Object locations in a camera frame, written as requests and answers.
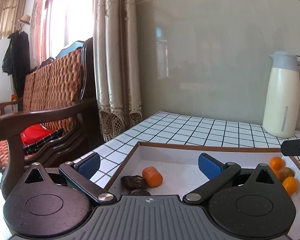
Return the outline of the orange kumquat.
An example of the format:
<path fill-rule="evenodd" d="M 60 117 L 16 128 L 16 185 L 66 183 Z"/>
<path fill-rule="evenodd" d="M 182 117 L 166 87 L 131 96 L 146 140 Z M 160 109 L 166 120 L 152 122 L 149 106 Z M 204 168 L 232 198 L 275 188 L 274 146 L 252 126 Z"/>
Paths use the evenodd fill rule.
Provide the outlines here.
<path fill-rule="evenodd" d="M 273 171 L 273 173 L 276 175 L 276 177 L 280 180 L 280 179 L 281 179 L 281 174 L 280 174 L 280 172 L 277 171 L 277 170 L 272 170 L 272 171 Z"/>
<path fill-rule="evenodd" d="M 274 157 L 270 160 L 269 166 L 273 171 L 279 172 L 284 166 L 284 161 L 282 158 Z"/>
<path fill-rule="evenodd" d="M 297 181 L 294 177 L 285 178 L 285 180 L 282 182 L 282 185 L 289 196 L 292 196 L 294 193 L 296 193 L 298 188 Z"/>

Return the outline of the dark chestnut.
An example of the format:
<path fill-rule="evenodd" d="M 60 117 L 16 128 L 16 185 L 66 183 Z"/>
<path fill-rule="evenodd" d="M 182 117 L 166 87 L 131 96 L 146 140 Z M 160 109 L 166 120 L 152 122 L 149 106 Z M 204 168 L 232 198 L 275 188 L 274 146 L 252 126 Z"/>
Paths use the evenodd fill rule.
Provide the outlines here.
<path fill-rule="evenodd" d="M 142 176 L 138 176 L 138 175 L 122 176 L 121 183 L 129 191 L 137 190 L 137 189 L 146 190 L 148 187 L 146 180 Z"/>

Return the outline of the cream thermos jug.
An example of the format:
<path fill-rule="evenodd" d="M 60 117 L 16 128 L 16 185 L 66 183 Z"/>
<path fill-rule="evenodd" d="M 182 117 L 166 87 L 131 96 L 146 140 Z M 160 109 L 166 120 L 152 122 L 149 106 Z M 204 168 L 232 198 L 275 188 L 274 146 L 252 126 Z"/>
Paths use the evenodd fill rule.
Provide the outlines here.
<path fill-rule="evenodd" d="M 263 128 L 275 137 L 289 138 L 295 131 L 300 109 L 300 60 L 285 51 L 275 51 L 269 58 L 272 68 Z"/>

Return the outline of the brown cardboard box tray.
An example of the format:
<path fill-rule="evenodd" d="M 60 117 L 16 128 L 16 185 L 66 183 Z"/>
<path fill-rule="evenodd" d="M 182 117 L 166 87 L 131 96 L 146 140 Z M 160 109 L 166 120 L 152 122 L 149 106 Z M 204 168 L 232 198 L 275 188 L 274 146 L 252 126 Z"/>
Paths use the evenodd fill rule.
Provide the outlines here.
<path fill-rule="evenodd" d="M 119 203 L 109 239 L 300 239 L 300 191 L 290 197 L 271 153 L 137 144 L 106 184 Z"/>

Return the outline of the wooden sofa orange cushions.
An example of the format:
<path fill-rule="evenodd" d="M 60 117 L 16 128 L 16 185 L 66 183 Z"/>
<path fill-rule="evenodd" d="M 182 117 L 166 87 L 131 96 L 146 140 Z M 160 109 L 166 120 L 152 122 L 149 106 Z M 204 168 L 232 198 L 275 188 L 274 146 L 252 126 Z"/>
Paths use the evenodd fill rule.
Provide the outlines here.
<path fill-rule="evenodd" d="M 26 79 L 32 92 L 20 100 L 23 110 L 0 116 L 0 142 L 8 148 L 7 153 L 0 154 L 0 189 L 5 199 L 32 163 L 57 167 L 104 143 L 96 100 L 92 38 L 36 69 Z M 21 133 L 36 124 L 63 132 L 36 153 L 26 154 Z"/>

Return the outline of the red bag on sofa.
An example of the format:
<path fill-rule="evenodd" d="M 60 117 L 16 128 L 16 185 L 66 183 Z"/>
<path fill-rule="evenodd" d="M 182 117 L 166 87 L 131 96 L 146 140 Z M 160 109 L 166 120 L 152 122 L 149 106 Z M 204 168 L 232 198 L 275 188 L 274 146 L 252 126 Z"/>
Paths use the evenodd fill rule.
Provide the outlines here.
<path fill-rule="evenodd" d="M 23 146 L 25 147 L 27 145 L 38 142 L 39 140 L 50 135 L 53 132 L 53 130 L 47 129 L 41 124 L 35 124 L 21 132 L 20 137 Z"/>

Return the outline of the checkered white tablecloth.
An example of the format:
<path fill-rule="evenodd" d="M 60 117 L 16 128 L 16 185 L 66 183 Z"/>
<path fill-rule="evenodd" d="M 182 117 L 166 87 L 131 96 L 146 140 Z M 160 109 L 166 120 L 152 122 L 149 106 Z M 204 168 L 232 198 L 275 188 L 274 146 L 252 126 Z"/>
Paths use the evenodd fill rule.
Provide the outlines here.
<path fill-rule="evenodd" d="M 97 152 L 101 166 L 91 177 L 91 181 L 104 187 L 128 153 L 140 141 L 213 147 L 278 148 L 284 139 L 270 135 L 257 124 L 160 111 L 111 141 L 90 150 L 74 162 L 77 163 Z"/>

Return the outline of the dark coat on rack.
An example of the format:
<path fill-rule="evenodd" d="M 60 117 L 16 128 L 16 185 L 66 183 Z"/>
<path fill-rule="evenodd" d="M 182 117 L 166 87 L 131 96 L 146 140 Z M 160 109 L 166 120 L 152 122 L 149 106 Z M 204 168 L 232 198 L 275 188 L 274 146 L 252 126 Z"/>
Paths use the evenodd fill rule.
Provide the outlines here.
<path fill-rule="evenodd" d="M 12 75 L 15 92 L 18 98 L 22 98 L 25 77 L 31 70 L 29 38 L 24 31 L 15 31 L 8 39 L 10 43 L 2 61 L 2 72 Z"/>

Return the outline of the beige curtain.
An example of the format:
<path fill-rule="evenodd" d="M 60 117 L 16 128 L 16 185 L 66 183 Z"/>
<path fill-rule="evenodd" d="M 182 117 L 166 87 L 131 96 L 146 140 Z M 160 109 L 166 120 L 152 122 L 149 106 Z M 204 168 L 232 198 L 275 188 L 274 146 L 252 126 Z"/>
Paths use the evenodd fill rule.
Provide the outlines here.
<path fill-rule="evenodd" d="M 142 121 L 135 0 L 94 0 L 94 72 L 105 141 Z"/>

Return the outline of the straw hat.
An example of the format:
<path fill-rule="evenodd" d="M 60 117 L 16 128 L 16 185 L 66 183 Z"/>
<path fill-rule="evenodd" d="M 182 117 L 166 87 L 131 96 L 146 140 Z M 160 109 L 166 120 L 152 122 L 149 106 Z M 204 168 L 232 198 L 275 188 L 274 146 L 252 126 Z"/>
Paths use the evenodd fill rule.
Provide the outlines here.
<path fill-rule="evenodd" d="M 28 14 L 24 14 L 18 21 L 21 24 L 30 25 L 30 23 L 31 23 L 31 17 Z"/>

